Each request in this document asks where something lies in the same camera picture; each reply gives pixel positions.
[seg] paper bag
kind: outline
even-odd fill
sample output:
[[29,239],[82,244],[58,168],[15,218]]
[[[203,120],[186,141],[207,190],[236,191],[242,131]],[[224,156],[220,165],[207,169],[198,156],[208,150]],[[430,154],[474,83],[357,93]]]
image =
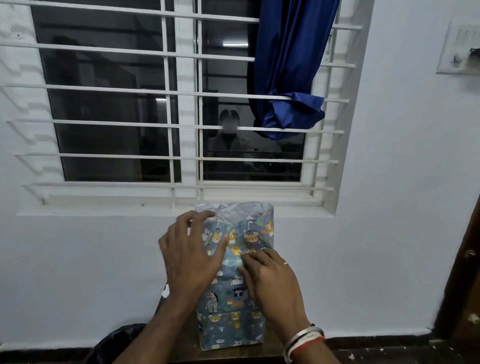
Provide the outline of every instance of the paper bag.
[[265,318],[238,267],[243,265],[242,252],[273,248],[273,206],[248,202],[198,205],[195,209],[216,212],[204,224],[203,241],[209,255],[228,237],[221,270],[197,306],[200,347],[205,351],[262,343]]

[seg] dark window glass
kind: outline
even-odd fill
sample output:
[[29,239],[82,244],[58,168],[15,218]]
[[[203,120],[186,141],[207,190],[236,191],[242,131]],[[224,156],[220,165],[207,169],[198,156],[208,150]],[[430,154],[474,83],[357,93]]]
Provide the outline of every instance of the dark window glass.
[[[218,15],[259,17],[257,0],[202,0],[202,12]],[[255,56],[258,24],[202,21],[203,53]],[[203,90],[247,94],[247,74],[253,63],[203,60]],[[224,129],[204,130],[204,156],[223,158],[302,159],[305,134],[282,141],[264,138],[253,131],[235,131],[236,126],[253,126],[255,117],[248,99],[204,97],[205,125]],[[205,180],[300,181],[301,163],[204,162]]]
[[[160,9],[160,1],[62,1]],[[167,0],[166,10],[173,10]],[[159,16],[32,6],[40,43],[163,50]],[[167,18],[167,48],[175,51],[173,18]],[[41,49],[49,84],[165,90],[163,57]],[[177,90],[175,60],[168,60],[170,90]],[[167,123],[165,96],[100,91],[48,91],[54,119]],[[177,98],[170,101],[178,123]],[[168,156],[168,130],[154,127],[56,124],[61,153]],[[173,155],[180,155],[179,133],[172,129]],[[180,182],[180,161],[62,158],[66,181]]]

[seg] person's left hand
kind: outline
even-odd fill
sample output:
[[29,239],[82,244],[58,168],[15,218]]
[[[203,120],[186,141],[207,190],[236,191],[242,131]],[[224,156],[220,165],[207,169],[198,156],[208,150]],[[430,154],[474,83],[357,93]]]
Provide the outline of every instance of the person's left hand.
[[167,271],[168,287],[174,300],[193,306],[221,269],[228,239],[222,240],[215,253],[208,256],[203,246],[204,221],[215,212],[189,211],[177,217],[159,240]]

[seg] silver bangle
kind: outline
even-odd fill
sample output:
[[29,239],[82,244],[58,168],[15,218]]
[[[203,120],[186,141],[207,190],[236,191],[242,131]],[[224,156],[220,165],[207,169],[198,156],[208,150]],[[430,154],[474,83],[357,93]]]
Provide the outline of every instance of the silver bangle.
[[305,336],[306,334],[308,334],[309,332],[320,332],[320,334],[322,335],[322,337],[325,337],[324,335],[324,331],[317,327],[317,326],[310,326],[309,328],[306,328],[302,331],[300,331],[298,334],[296,334],[294,337],[292,337],[286,344],[285,344],[285,347],[283,349],[283,358],[285,359],[285,362],[287,364],[291,363],[290,361],[290,358],[287,358],[287,353],[288,351],[290,350],[290,347],[292,346],[292,344],[294,342],[296,342],[299,338],[301,338],[302,336]]

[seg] hand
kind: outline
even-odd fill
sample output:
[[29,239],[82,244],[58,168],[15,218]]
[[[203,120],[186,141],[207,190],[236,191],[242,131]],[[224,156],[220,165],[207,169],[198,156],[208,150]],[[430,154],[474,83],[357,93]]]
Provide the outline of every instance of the hand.
[[305,314],[297,277],[285,260],[273,249],[241,256],[240,271],[254,302],[270,321],[285,344],[310,326]]
[[208,256],[204,249],[204,221],[213,216],[215,212],[212,211],[189,211],[178,216],[177,221],[158,240],[167,271],[169,297],[187,304],[189,309],[193,309],[221,269],[227,248],[228,239],[224,239],[212,256]]

